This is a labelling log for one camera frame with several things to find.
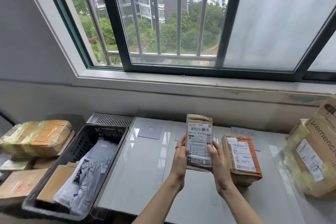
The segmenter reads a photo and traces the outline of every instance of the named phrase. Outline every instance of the glass pane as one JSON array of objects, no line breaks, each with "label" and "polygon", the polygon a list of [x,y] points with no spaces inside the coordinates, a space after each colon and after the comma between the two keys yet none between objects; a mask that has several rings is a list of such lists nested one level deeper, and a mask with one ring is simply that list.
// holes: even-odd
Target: glass pane
[{"label": "glass pane", "polygon": [[[129,50],[134,56],[139,53],[141,44],[144,54],[158,53],[155,6],[158,10],[160,29],[160,45],[163,54],[176,55],[177,53],[177,0],[138,0],[135,4],[126,4],[125,0],[118,0],[123,15],[124,28]],[[200,24],[204,21],[204,32],[201,47],[201,55],[207,55],[209,61],[176,60],[173,57],[165,58],[165,55],[155,55],[153,58],[132,58],[132,63],[147,63],[155,65],[183,65],[183,66],[214,66],[218,50],[218,41],[225,19],[225,9],[228,0],[206,0],[206,12],[202,19],[203,0],[182,0],[181,18],[181,54],[196,57],[199,42]],[[125,14],[126,8],[132,5],[139,7],[137,21],[139,24],[139,38],[135,31],[132,10]]]},{"label": "glass pane", "polygon": [[114,38],[114,33],[111,27],[109,16],[107,14],[106,5],[104,0],[92,0],[92,5],[96,10],[98,17],[99,27],[103,33],[103,43],[101,43],[97,37],[97,31],[92,21],[91,14],[88,9],[88,5],[85,0],[72,0],[77,15],[82,23],[82,27],[87,36],[87,39],[91,45],[93,54],[100,65],[106,65],[106,59],[103,53],[102,44],[106,45],[107,50],[115,51],[113,57],[109,57],[111,65],[122,66],[121,60],[118,54],[118,48]]},{"label": "glass pane", "polygon": [[224,66],[293,71],[335,0],[240,0]]},{"label": "glass pane", "polygon": [[336,72],[336,33],[332,35],[308,70]]}]

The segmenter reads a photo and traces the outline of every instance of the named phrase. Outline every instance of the window frame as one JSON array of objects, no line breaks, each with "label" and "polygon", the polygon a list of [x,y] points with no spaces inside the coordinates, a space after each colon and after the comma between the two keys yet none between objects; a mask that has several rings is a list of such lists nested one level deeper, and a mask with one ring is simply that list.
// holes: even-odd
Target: window frame
[{"label": "window frame", "polygon": [[115,33],[115,40],[120,54],[123,68],[94,66],[88,50],[85,47],[81,34],[78,31],[73,15],[71,14],[65,0],[53,0],[62,20],[74,42],[78,53],[87,69],[98,70],[118,70],[125,72],[175,74],[191,76],[207,76],[217,78],[239,78],[256,79],[267,81],[282,82],[322,82],[336,84],[336,72],[308,71],[310,65],[317,58],[320,51],[336,31],[336,6],[331,11],[321,29],[313,39],[312,43],[303,54],[300,62],[294,71],[284,70],[262,70],[262,69],[243,69],[226,68],[220,66],[224,63],[226,49],[229,43],[234,18],[237,12],[239,0],[228,0],[224,28],[220,38],[216,65],[214,67],[191,67],[191,66],[171,66],[171,65],[142,65],[132,64],[127,45],[127,39],[123,28],[123,22],[119,9],[118,0],[108,0],[106,8],[109,15],[117,14],[111,20],[111,26]]}]

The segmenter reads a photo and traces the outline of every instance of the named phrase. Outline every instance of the barcode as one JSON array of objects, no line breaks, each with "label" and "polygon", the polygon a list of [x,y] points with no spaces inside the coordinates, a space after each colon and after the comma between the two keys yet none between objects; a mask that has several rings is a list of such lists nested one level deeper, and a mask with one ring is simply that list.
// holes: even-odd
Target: barcode
[{"label": "barcode", "polygon": [[200,128],[200,127],[190,127],[190,130],[196,130],[196,131],[209,131],[208,128]]},{"label": "barcode", "polygon": [[207,144],[211,144],[211,134],[207,134]]}]

